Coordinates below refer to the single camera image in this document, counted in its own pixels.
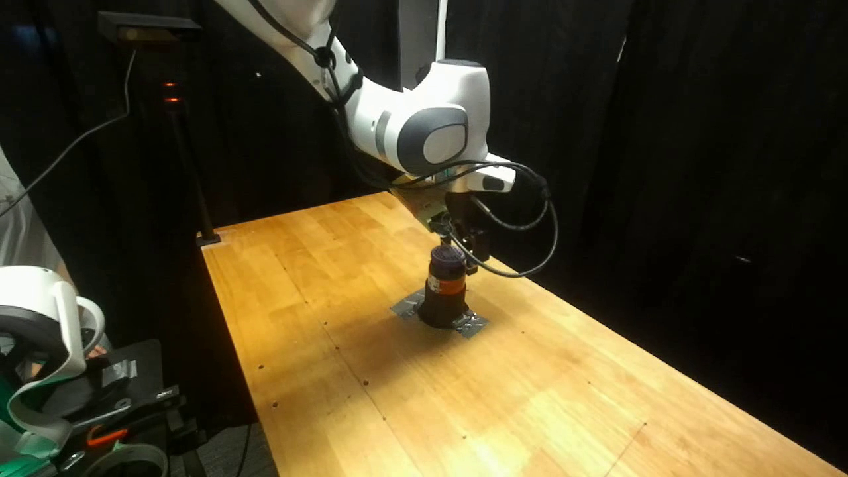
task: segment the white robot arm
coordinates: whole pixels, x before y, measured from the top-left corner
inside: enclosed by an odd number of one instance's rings
[[[412,91],[388,91],[358,68],[333,36],[333,0],[217,0],[239,23],[280,54],[333,103],[353,142],[404,177],[431,177],[463,161],[469,172],[451,181],[453,194],[506,194],[510,166],[488,150],[488,72],[463,62],[433,62]]]

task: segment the black background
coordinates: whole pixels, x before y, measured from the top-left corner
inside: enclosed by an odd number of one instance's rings
[[[94,11],[190,17],[203,34],[141,50],[130,121],[73,148],[33,203],[110,338],[159,336],[203,423],[243,422],[161,81],[184,93],[214,226],[369,194],[359,157],[214,2],[5,0],[0,146],[24,183],[122,109],[130,54],[98,34]],[[398,87],[394,2],[338,2],[333,27]],[[490,148],[551,181],[565,238],[535,282],[839,466],[844,50],[839,0],[461,0],[447,23],[447,56],[490,68]],[[549,242],[492,234],[517,268]]]

